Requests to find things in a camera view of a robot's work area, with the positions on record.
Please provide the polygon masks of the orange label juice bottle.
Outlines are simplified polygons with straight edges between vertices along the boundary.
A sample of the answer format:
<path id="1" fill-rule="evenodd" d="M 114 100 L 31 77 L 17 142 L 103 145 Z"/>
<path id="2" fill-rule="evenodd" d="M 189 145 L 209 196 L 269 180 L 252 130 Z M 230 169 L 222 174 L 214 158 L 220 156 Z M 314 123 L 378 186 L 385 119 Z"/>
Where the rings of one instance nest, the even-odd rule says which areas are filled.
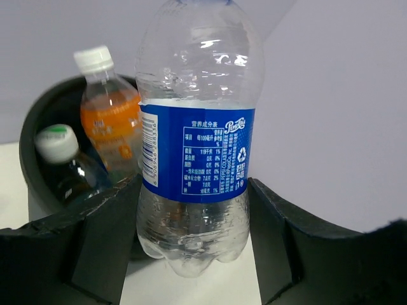
<path id="1" fill-rule="evenodd" d="M 107 46 L 74 52 L 86 79 L 80 118 L 113 184 L 142 173 L 142 116 L 137 89 L 119 76 Z"/>

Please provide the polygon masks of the Pepsi label clear bottle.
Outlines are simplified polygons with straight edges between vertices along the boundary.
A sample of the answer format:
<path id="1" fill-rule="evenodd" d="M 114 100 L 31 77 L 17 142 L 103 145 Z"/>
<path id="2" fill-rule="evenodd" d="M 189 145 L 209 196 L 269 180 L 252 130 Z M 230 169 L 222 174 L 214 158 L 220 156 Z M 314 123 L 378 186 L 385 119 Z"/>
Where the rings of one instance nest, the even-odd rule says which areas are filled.
<path id="1" fill-rule="evenodd" d="M 236 260 L 249 236 L 249 160 L 263 43 L 233 1 L 167 1 L 137 52 L 143 182 L 137 235 L 179 276 Z"/>

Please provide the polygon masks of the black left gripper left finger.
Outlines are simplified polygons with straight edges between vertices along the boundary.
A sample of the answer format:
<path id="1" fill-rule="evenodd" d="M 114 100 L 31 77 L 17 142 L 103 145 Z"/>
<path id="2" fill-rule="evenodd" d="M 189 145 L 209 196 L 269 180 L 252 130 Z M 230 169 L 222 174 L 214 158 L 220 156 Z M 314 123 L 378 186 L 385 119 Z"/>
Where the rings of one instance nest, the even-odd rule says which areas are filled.
<path id="1" fill-rule="evenodd" d="M 141 178 L 1 230 L 2 304 L 119 304 Z"/>

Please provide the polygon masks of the green label clear bottle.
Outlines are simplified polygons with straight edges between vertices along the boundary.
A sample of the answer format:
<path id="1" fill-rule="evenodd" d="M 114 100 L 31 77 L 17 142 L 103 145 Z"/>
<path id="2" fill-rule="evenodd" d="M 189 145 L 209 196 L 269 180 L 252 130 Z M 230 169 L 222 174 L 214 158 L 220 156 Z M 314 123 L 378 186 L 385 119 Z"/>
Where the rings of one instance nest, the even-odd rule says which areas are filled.
<path id="1" fill-rule="evenodd" d="M 36 135 L 34 143 L 44 161 L 45 181 L 65 207 L 81 203 L 112 187 L 105 169 L 81 151 L 76 134 L 69 125 L 44 128 Z"/>

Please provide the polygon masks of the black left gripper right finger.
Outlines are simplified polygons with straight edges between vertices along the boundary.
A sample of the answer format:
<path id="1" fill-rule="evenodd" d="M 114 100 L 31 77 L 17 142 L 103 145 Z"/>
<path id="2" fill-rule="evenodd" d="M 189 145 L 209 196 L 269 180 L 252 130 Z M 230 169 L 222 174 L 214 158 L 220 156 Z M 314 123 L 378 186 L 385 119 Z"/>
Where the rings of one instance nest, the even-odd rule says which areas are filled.
<path id="1" fill-rule="evenodd" d="M 263 304 L 405 304 L 406 221 L 370 233 L 325 221 L 249 179 Z"/>

